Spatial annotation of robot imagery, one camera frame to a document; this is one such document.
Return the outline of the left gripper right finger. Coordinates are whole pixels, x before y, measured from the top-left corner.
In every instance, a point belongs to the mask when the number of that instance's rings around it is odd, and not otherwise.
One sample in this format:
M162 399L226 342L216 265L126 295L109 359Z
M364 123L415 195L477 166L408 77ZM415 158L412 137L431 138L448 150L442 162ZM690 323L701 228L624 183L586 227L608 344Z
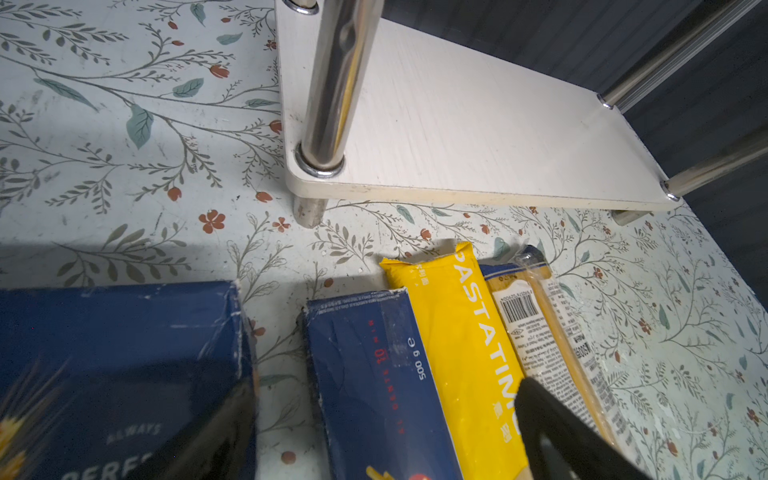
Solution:
M514 402L534 479L646 479L597 433L532 378Z

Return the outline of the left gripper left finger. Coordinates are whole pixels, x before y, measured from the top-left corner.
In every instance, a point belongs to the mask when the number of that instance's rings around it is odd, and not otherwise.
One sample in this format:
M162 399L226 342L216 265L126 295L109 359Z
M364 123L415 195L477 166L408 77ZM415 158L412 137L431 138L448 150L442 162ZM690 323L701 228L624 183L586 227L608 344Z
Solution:
M256 393L237 382L128 479L253 479L256 476Z

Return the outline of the clear blue spaghetti bag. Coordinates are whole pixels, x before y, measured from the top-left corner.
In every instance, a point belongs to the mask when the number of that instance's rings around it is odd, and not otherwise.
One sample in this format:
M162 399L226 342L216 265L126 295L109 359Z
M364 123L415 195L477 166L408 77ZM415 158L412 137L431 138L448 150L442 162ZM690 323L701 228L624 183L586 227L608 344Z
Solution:
M480 268L525 376L646 473L603 369L543 253L527 245L505 263L483 261Z

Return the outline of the yellow Pastatime spaghetti bag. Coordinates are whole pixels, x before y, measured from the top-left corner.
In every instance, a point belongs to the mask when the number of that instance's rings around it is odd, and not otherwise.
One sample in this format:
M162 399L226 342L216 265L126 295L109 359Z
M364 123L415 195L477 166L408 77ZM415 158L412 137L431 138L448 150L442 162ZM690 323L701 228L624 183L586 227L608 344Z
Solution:
M408 292L463 477L531 478L515 410L524 374L472 244L380 266Z

